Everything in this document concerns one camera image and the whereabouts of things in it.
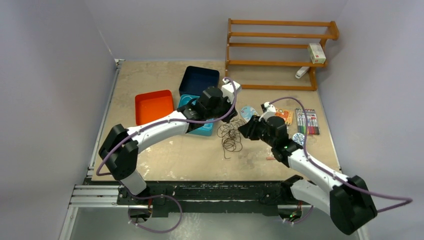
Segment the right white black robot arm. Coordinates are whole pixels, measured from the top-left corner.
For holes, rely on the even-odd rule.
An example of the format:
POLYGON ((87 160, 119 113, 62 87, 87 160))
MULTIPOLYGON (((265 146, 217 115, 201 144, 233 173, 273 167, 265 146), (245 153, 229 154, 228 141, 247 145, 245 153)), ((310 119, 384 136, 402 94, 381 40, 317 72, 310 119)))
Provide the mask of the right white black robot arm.
POLYGON ((366 193, 365 181, 357 175, 348 177, 334 171, 312 157, 289 137, 281 117, 264 120, 254 115, 249 122, 238 127, 238 131, 246 139, 266 143, 278 162, 307 178, 281 189, 284 202, 292 204, 300 200, 311 204, 328 214, 334 225, 346 235, 351 235, 378 215, 372 197, 366 193))

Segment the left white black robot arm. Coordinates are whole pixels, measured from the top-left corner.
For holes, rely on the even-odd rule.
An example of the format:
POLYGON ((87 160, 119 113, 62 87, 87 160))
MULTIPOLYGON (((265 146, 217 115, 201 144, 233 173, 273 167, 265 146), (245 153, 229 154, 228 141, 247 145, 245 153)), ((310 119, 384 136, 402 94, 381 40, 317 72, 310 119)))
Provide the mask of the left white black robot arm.
POLYGON ((138 155, 145 149, 176 135, 190 133, 205 124, 228 123, 237 115, 235 104, 241 86, 235 82, 209 87, 196 100, 158 120, 124 128, 115 125, 99 148, 100 168, 106 166, 113 178, 129 190, 138 205, 149 199, 147 183, 137 170, 138 155))

